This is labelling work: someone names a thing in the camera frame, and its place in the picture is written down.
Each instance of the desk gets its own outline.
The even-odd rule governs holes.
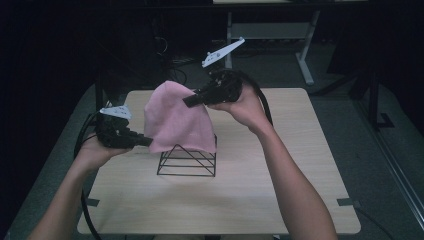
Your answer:
[[[242,3],[279,3],[289,4],[293,1],[289,0],[214,0],[214,4],[242,4]],[[308,54],[312,38],[314,36],[315,27],[318,22],[320,11],[316,10],[309,22],[294,23],[233,23],[232,13],[228,13],[227,24],[227,44],[233,39],[243,37],[245,39],[304,39],[305,44],[302,50],[296,53],[296,60],[299,64],[303,78],[307,85],[313,85],[314,79],[309,71],[306,63],[306,55]],[[232,68],[231,53],[225,58],[225,67]]]
[[[329,208],[336,230],[353,234],[360,223],[308,95],[303,89],[264,89],[275,128]],[[152,91],[134,91],[126,104],[130,128],[143,132],[143,108]],[[218,138],[216,177],[157,176],[159,154],[136,147],[103,166],[89,207],[99,233],[286,234],[256,136],[228,113],[208,109]],[[90,233],[82,216],[78,230]]]

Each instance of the hand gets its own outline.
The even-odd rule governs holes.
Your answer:
[[[230,113],[237,122],[247,126],[253,133],[260,127],[270,125],[258,95],[253,87],[246,83],[243,83],[242,93],[236,102],[219,103],[208,107]]]
[[[77,164],[81,171],[96,171],[112,157],[131,150],[104,147],[94,134],[90,134],[88,138],[74,161],[74,164]]]

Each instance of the black wire frame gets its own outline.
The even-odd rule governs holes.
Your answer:
[[[185,152],[186,157],[175,156],[175,151]],[[181,164],[167,164],[169,159],[181,160]],[[187,161],[195,161],[197,165],[187,165]],[[205,174],[185,174],[185,173],[163,173],[163,168],[203,168]],[[216,176],[216,153],[208,153],[202,151],[189,151],[179,144],[167,152],[162,152],[159,160],[157,175],[172,175],[172,176],[196,176],[196,177],[215,177]]]

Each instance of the person's right hand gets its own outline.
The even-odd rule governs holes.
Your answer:
[[[236,102],[208,105],[209,108],[230,113],[236,121],[256,133],[260,127],[271,125],[252,86],[243,83],[242,93]]]

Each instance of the metal frame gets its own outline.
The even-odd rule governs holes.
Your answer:
[[[305,45],[296,53],[303,78],[307,85],[313,85],[314,79],[306,63],[306,55],[315,33],[320,11],[314,11],[309,23],[233,23],[232,13],[228,13],[227,22],[227,45],[233,39],[304,39]],[[225,67],[232,68],[231,53],[225,57]]]
[[[177,155],[185,153],[186,157]],[[168,160],[178,160],[179,164],[166,164]],[[197,165],[186,164],[187,161],[198,163]],[[185,173],[163,173],[163,168],[203,168],[205,174],[185,174]],[[170,151],[162,152],[159,160],[157,175],[172,175],[172,176],[200,176],[200,177],[215,177],[216,175],[216,153],[207,153],[201,151],[189,151],[179,144],[176,144]]]

